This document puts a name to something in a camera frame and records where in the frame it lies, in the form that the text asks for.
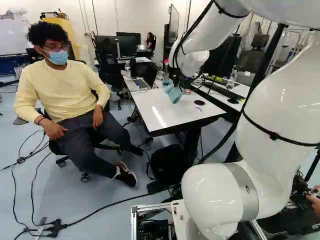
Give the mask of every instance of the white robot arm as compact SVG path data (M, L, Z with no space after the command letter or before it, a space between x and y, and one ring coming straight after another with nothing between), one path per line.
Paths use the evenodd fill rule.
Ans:
M254 12L266 19L317 29L318 0L216 0L198 27L175 42L169 64L191 77L211 50ZM182 178L188 213L210 240L234 234L238 222L270 217L290 197L293 177L320 142L320 31L289 64L267 76L252 92L236 129L243 160L201 164Z

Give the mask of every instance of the floor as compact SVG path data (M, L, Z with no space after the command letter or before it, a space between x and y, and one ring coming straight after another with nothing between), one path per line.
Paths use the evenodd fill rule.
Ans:
M12 80L12 77L0 78L0 81L4 82L10 80ZM26 137L36 130L41 129L39 126L31 123L20 126L14 126L12 124L16 118L13 112L15 94L2 92L13 91L15 91L14 86L0 88L0 94L3 98L3 102L0 103L0 113L3 114L3 116L0 116L0 169L14 163L18 158L19 147ZM122 110L119 111L116 103L111 103L110 112L121 124L124 124L127 121L127 117L131 115L130 107L133 108L133 106L130 104L131 103L124 101L122 103ZM230 124L223 119L204 127L202 131L204 154L220 141L229 127ZM142 125L129 124L126 128L131 135L132 143L135 145L140 144L142 142L141 139L148 136ZM21 149L21 155L28 155L41 141L41 138L41 132L38 132L31 137ZM207 162L223 162L233 140L234 138L231 137L216 154L208 159ZM174 135L156 137L154 138L152 148L148 153L151 155L155 150L175 143L178 143L178 140ZM31 182L37 165L49 152L50 151L46 149L28 159L24 164L17 165L14 168L14 175L16 176L17 181L17 217L20 221L29 226L32 226L30 199ZM150 180L146 176L147 157L145 155L143 157L133 157L125 152L122 156L118 156L113 151L105 150L99 150L97 151L97 154L112 163L119 161L126 162L129 168L131 168L138 177L138 187L136 189L131 189L121 182L98 176L93 176L90 182L83 184L80 182L79 171L70 161L67 162L66 167L59 168L55 163L57 156L51 154L39 168L34 184L34 219L36 222L42 217L47 217L48 221L60 218L62 219L62 223L71 223L105 205L147 193L146 185ZM301 166L301 170L304 174L308 171L313 158L314 155L309 156ZM320 183L320 167L317 167L309 183L311 186ZM12 213L13 196L14 182L11 171L4 170L0 172L0 238L4 240L13 239L23 229L21 225L18 225L15 222ZM161 192L152 196L131 200L109 207L77 225L62 230L57 239L128 240L131 237L130 207L142 204L158 204L168 197L168 192ZM311 240L318 239L319 235L317 236L316 234L310 234L308 236L295 236L292 239ZM19 238L19 240L32 239L34 239L34 237L27 234Z

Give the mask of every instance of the yellow sweater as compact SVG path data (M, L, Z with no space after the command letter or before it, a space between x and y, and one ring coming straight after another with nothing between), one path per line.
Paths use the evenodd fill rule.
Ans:
M98 94L98 101L91 90ZM14 112L22 119L34 122L40 115L34 109L39 99L52 121L57 123L83 115L96 105L105 107L109 98L107 86L82 62L68 60L65 70L55 70L42 60L23 69Z

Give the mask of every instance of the whiteboard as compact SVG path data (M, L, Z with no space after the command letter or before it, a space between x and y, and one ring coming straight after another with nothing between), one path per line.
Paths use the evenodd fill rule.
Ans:
M0 19L0 55L26 53L28 26L29 21L21 15Z

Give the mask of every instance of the blue cup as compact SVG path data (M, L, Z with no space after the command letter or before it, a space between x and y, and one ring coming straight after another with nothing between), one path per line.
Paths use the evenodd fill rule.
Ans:
M181 97L182 97L182 91L180 89L179 86L175 86L173 87L169 92L168 92L168 96L170 98L170 101L173 104L176 104L177 102L180 101Z
M164 91L166 94L168 94L175 86L173 84L168 85Z

